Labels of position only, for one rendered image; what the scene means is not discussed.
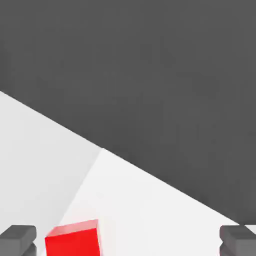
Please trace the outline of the small red cube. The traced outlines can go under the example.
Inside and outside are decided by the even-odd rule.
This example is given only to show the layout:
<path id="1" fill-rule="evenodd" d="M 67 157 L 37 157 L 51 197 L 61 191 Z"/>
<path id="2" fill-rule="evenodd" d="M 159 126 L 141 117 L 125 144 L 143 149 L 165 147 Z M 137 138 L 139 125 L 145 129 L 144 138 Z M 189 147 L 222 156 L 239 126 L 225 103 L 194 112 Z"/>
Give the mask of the small red cube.
<path id="1" fill-rule="evenodd" d="M 102 256 L 97 219 L 56 226 L 44 241 L 46 256 Z"/>

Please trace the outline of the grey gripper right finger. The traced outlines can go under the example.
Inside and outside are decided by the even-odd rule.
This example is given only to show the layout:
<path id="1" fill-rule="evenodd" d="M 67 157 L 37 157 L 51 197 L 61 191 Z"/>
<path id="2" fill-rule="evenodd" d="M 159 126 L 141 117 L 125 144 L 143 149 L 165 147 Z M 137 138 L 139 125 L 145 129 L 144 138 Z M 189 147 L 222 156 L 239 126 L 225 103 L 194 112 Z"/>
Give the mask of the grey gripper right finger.
<path id="1" fill-rule="evenodd" d="M 244 225 L 222 225 L 219 256 L 256 256 L 256 234 Z"/>

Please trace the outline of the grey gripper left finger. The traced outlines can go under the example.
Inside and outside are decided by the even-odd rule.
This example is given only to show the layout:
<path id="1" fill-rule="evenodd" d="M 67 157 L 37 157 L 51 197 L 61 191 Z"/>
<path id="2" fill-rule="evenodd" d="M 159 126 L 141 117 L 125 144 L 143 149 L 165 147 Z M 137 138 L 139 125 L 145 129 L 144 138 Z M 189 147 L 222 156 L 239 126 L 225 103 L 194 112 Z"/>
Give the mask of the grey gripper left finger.
<path id="1" fill-rule="evenodd" d="M 37 256 L 34 225 L 11 225 L 0 234 L 0 256 Z"/>

